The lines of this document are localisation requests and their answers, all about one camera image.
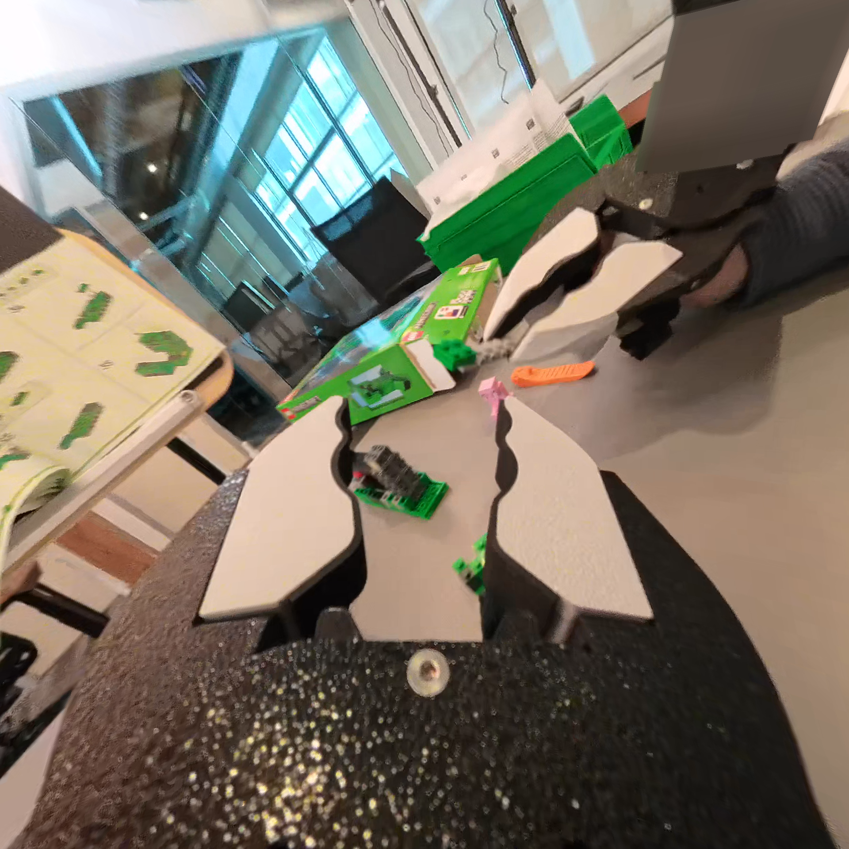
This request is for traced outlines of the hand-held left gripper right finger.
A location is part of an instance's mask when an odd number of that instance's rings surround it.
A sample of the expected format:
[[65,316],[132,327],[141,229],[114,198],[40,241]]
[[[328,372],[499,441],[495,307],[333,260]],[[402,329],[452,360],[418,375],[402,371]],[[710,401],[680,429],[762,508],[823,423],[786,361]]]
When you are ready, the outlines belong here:
[[581,616],[654,620],[597,464],[516,398],[500,402],[497,494],[486,532],[482,633],[565,640]]

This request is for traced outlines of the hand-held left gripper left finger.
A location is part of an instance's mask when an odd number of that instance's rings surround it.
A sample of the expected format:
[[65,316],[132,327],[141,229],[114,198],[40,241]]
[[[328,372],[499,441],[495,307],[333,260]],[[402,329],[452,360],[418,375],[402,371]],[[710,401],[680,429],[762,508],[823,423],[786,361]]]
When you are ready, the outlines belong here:
[[340,461],[351,440],[348,402],[334,396],[253,458],[200,600],[200,623],[270,614],[358,549],[359,509]]

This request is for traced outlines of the black figure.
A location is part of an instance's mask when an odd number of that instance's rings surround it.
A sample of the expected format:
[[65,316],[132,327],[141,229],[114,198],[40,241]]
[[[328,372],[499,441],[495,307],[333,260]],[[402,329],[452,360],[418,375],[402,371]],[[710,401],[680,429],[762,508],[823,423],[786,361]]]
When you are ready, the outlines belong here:
[[430,520],[450,487],[417,471],[400,453],[379,444],[354,453],[351,489],[364,504]]

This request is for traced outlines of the person's right forearm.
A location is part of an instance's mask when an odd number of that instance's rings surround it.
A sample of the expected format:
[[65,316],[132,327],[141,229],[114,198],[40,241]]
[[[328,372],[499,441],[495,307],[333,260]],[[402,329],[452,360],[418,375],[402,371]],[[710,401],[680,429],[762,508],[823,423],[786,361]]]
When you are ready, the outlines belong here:
[[848,139],[798,165],[741,241],[746,281],[734,298],[754,306],[848,257]]

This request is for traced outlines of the person's right hand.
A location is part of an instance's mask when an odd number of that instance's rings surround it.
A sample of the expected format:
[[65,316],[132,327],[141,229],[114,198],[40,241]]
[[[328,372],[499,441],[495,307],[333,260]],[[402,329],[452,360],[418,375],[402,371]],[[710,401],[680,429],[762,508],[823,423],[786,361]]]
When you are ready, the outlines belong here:
[[687,310],[711,309],[735,298],[746,285],[750,264],[743,245],[730,251],[716,274],[681,299]]

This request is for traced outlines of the large green storage bin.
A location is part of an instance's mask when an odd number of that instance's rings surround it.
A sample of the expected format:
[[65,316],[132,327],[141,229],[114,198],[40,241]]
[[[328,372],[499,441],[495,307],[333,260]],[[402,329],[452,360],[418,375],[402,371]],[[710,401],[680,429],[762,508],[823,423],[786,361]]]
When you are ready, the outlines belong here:
[[442,271],[479,256],[508,275],[546,215],[597,172],[588,152],[567,134],[419,237]]

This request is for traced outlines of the green brick assembly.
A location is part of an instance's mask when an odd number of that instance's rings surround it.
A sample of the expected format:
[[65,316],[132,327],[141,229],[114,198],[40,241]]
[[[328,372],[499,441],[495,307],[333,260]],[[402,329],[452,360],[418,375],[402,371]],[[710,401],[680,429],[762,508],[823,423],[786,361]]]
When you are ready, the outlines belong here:
[[471,559],[458,558],[451,566],[454,573],[463,581],[463,584],[478,597],[482,597],[486,591],[483,579],[486,539],[487,534],[484,533],[474,542],[474,557]]

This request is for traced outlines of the orange brick separator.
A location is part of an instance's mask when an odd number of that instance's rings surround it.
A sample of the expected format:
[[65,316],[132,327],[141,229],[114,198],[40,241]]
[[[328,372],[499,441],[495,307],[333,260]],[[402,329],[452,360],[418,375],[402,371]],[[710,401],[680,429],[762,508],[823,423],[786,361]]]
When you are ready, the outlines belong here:
[[550,367],[520,366],[511,374],[511,381],[519,388],[557,386],[575,383],[591,376],[595,362],[569,363]]

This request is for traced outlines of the white printed paper bag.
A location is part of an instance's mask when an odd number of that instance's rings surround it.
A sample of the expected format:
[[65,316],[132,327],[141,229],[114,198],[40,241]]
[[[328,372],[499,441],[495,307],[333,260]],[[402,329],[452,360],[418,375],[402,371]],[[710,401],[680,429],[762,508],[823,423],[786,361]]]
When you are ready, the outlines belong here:
[[449,218],[473,199],[563,137],[584,145],[544,80],[504,108],[488,128],[469,139],[428,177],[417,191],[430,220]]

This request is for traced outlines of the small green storage bin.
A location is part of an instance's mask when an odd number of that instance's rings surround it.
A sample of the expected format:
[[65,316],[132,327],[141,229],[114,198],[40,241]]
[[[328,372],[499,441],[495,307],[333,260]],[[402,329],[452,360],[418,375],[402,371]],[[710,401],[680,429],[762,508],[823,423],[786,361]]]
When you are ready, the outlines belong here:
[[606,94],[571,114],[570,123],[596,172],[633,151],[627,125]]

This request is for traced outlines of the green cardboard toy box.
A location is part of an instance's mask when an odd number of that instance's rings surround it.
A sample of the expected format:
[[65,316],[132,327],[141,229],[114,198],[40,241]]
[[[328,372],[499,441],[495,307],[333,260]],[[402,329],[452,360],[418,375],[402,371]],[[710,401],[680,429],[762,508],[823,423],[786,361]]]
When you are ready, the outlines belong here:
[[441,273],[346,334],[278,411],[295,422],[328,398],[341,397],[356,425],[451,390],[463,369],[449,373],[431,345],[454,339],[472,347],[482,341],[502,282],[496,260],[469,260]]

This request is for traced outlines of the black mesh chair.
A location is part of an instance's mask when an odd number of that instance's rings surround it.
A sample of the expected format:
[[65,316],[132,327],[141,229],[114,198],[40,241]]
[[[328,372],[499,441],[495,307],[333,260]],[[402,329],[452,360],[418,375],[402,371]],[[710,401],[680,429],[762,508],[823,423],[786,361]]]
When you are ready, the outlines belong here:
[[275,306],[248,282],[237,285],[222,314],[257,344],[295,345],[313,338],[302,311],[288,296]]

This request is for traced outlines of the large window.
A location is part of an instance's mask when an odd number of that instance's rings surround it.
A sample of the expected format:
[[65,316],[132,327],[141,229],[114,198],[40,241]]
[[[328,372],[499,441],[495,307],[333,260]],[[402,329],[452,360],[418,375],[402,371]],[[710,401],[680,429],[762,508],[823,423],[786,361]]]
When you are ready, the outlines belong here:
[[267,48],[198,245],[198,275],[223,291],[312,270],[327,254],[313,228],[404,173],[326,31]]

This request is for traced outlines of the building instruction booklet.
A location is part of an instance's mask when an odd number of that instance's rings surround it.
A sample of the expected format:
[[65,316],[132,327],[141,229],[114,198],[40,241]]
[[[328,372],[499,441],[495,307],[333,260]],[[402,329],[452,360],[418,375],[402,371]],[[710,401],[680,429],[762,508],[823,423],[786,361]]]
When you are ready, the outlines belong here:
[[224,352],[172,304],[68,237],[1,276],[2,562],[46,504]]

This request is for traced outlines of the black metal frame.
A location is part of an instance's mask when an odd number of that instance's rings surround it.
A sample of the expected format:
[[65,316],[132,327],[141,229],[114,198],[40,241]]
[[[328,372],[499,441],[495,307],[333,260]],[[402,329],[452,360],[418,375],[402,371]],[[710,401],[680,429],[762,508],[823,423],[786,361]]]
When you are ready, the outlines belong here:
[[1,633],[1,765],[5,769],[11,757],[12,720],[9,712],[24,695],[31,682],[27,678],[37,660],[37,647],[28,639]]

